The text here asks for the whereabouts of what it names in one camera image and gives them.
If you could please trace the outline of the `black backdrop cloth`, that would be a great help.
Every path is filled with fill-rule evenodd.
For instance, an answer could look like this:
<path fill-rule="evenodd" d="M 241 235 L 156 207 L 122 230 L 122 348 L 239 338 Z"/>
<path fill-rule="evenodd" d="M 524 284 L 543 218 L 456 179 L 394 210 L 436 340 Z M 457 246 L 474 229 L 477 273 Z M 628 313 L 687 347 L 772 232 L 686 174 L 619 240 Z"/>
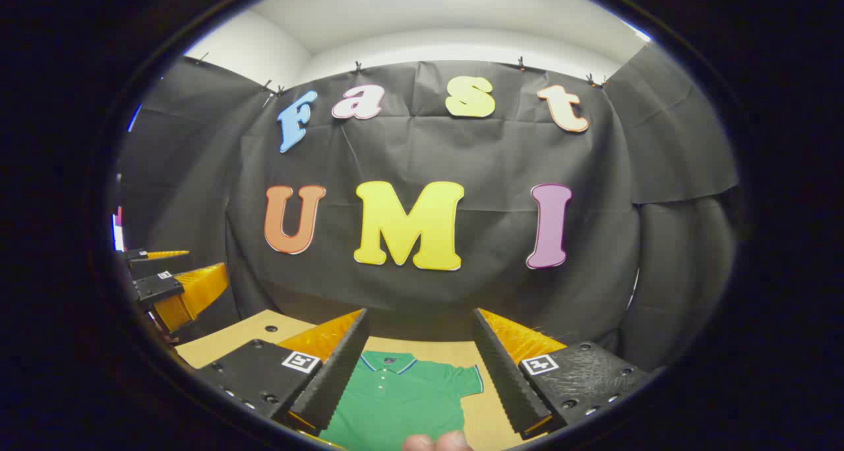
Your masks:
<path fill-rule="evenodd" d="M 697 82 L 645 47 L 604 87 L 479 61 L 369 67 L 279 98 L 179 61 L 147 94 L 121 174 L 129 249 L 226 262 L 231 286 L 187 337 L 265 310 L 372 334 L 456 341 L 485 308 L 651 369 L 709 322 L 737 249 L 739 176 Z M 368 181 L 409 212 L 464 187 L 458 270 L 361 264 Z"/>

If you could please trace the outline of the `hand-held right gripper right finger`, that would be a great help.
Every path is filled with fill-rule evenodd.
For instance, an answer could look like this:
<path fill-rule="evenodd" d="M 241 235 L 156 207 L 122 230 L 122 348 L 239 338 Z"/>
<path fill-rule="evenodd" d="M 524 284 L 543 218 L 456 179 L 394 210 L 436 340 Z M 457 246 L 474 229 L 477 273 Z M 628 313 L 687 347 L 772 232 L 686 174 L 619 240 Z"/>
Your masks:
<path fill-rule="evenodd" d="M 473 310 L 473 333 L 510 426 L 524 439 L 610 411 L 653 379 L 597 343 L 567 346 L 483 308 Z"/>

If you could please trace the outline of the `green T-shirt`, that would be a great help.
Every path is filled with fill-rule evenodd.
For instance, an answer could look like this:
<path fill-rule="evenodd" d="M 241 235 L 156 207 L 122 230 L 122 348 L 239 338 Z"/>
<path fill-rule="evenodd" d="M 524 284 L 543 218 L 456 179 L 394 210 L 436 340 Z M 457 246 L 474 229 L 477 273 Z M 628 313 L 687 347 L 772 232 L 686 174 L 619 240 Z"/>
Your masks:
<path fill-rule="evenodd" d="M 364 351 L 319 437 L 349 451 L 399 451 L 413 434 L 464 429 L 462 399 L 485 391 L 479 368 Z"/>

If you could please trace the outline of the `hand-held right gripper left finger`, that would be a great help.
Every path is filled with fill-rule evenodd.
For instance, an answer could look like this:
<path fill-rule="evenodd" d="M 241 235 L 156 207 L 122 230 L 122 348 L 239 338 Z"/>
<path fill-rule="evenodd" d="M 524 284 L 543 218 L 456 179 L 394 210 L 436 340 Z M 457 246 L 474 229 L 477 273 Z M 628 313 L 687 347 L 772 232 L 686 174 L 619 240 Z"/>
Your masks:
<path fill-rule="evenodd" d="M 365 308 L 324 324 L 265 311 L 199 339 L 198 377 L 245 415 L 320 442 L 369 336 Z"/>

